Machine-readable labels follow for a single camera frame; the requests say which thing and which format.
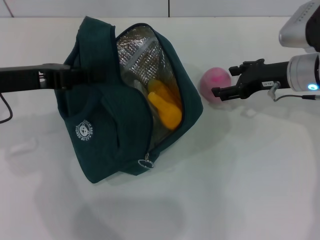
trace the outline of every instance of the teal fabric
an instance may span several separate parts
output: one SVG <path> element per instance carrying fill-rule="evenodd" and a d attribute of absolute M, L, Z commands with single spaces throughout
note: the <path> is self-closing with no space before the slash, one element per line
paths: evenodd
<path fill-rule="evenodd" d="M 154 33 L 170 59 L 184 113 L 179 128 L 149 153 L 153 162 L 197 121 L 203 110 L 174 48 Z M 118 171 L 133 175 L 145 172 L 147 169 L 138 160 L 148 152 L 153 117 L 144 96 L 121 80 L 115 27 L 86 17 L 65 64 L 86 69 L 90 76 L 90 84 L 55 91 L 60 115 L 85 176 L 97 183 Z M 82 125 L 89 129 L 87 138 L 79 134 Z"/>

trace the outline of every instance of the pink ball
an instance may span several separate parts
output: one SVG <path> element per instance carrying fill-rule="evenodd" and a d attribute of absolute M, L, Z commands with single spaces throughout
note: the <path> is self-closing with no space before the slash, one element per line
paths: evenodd
<path fill-rule="evenodd" d="M 213 67 L 202 76 L 198 90 L 210 103 L 220 103 L 220 97 L 215 97 L 212 88 L 226 88 L 231 86 L 231 77 L 223 68 Z"/>

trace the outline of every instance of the white circular logo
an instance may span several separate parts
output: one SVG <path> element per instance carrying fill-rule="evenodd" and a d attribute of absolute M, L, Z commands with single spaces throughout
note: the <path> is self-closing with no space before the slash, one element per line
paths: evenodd
<path fill-rule="evenodd" d="M 94 129 L 90 122 L 83 120 L 83 122 L 75 127 L 75 133 L 82 141 L 89 141 L 94 133 Z"/>

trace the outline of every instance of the white wall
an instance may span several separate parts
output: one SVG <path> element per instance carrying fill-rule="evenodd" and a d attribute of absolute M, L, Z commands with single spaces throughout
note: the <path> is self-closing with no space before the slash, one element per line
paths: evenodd
<path fill-rule="evenodd" d="M 291 16 L 306 2 L 308 0 L 170 0 L 170 16 Z"/>
<path fill-rule="evenodd" d="M 168 17 L 168 0 L 14 0 L 7 3 L 15 17 Z"/>
<path fill-rule="evenodd" d="M 6 5 L 2 0 L 0 0 L 0 18 L 10 17 L 10 13 L 6 8 Z"/>

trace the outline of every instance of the blue light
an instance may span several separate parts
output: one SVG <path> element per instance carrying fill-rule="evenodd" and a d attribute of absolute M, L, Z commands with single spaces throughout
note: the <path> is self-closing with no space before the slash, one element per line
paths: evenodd
<path fill-rule="evenodd" d="M 308 89 L 310 89 L 312 91 L 315 91 L 315 90 L 318 90 L 319 87 L 318 87 L 318 85 L 315 85 L 315 84 L 309 84 L 308 85 Z"/>

